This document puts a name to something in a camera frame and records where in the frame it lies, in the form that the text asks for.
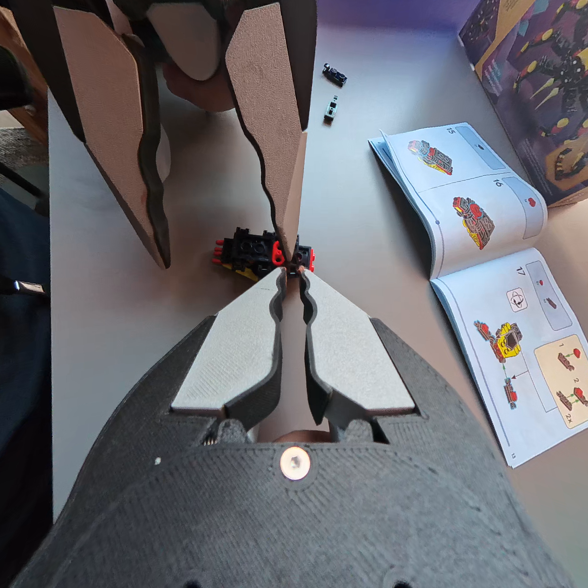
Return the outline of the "black chair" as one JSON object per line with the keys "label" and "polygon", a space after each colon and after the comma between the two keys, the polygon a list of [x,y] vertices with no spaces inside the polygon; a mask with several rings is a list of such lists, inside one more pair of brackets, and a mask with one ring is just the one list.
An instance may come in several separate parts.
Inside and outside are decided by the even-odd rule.
{"label": "black chair", "polygon": [[[25,107],[32,104],[32,101],[33,90],[24,68],[7,48],[1,47],[1,110]],[[49,217],[49,196],[47,194],[2,162],[1,174],[36,197],[38,201],[34,210],[43,217]]]}

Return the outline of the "person's dark blue trousers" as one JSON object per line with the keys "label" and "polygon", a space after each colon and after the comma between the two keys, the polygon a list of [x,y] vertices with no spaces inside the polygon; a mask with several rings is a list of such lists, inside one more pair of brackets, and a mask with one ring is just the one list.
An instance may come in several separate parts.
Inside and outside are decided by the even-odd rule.
{"label": "person's dark blue trousers", "polygon": [[[1,190],[1,276],[50,282],[49,220]],[[1,587],[52,525],[51,305],[1,294]]]}

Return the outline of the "person's left hand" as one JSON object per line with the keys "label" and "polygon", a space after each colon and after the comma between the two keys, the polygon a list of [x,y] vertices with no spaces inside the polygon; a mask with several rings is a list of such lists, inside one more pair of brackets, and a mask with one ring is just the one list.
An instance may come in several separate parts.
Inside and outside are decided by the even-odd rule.
{"label": "person's left hand", "polygon": [[192,79],[176,63],[162,65],[170,92],[207,112],[225,112],[235,108],[229,77],[224,65],[205,81]]}

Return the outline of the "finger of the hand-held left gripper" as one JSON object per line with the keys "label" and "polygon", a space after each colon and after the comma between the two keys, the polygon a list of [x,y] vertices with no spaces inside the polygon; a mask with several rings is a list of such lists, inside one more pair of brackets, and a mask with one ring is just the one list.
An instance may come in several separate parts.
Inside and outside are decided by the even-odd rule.
{"label": "finger of the hand-held left gripper", "polygon": [[316,1],[226,1],[225,53],[239,121],[261,163],[272,223],[295,254],[317,35]]}
{"label": "finger of the hand-held left gripper", "polygon": [[138,237],[171,264],[155,67],[106,1],[10,1],[9,7],[74,135],[85,145]]}

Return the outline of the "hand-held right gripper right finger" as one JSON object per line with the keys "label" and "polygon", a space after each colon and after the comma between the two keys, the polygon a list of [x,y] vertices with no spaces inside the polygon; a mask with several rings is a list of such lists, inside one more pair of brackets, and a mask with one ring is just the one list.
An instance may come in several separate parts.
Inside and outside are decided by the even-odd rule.
{"label": "hand-held right gripper right finger", "polygon": [[367,313],[314,273],[300,274],[307,400],[316,424],[413,412],[415,404]]}

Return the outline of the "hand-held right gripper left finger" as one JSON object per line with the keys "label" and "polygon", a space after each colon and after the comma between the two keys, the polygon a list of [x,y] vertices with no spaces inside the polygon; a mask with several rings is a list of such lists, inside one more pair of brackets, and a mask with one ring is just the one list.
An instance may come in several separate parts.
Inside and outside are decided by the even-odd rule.
{"label": "hand-held right gripper left finger", "polygon": [[286,270],[277,268],[215,315],[173,412],[236,419],[246,430],[273,412],[281,396],[285,290]]}

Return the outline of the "purple lego set box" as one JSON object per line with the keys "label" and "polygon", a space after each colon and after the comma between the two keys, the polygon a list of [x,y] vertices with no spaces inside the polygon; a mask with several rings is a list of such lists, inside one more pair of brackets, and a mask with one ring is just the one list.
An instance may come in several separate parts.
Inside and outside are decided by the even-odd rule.
{"label": "purple lego set box", "polygon": [[587,1],[479,1],[460,40],[548,207],[587,199]]}

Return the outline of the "lego instruction booklet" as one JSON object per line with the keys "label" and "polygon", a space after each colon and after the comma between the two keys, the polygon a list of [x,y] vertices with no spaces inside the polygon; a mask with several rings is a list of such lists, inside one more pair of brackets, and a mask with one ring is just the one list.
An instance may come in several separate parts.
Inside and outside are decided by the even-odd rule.
{"label": "lego instruction booklet", "polygon": [[431,286],[518,467],[587,429],[587,340],[533,247],[546,203],[465,122],[380,134],[369,144],[429,233]]}

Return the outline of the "black red yellow lego model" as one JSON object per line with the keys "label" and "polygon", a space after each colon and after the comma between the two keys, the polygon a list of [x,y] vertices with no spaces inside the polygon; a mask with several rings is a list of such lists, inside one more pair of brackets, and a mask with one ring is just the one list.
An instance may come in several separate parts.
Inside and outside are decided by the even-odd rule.
{"label": "black red yellow lego model", "polygon": [[[299,237],[289,262],[292,261],[303,263],[311,272],[315,270],[315,252],[310,246],[300,245]],[[249,229],[242,228],[236,229],[233,238],[216,241],[212,262],[253,281],[289,263],[279,247],[275,232],[264,231],[262,235],[254,235]]]}

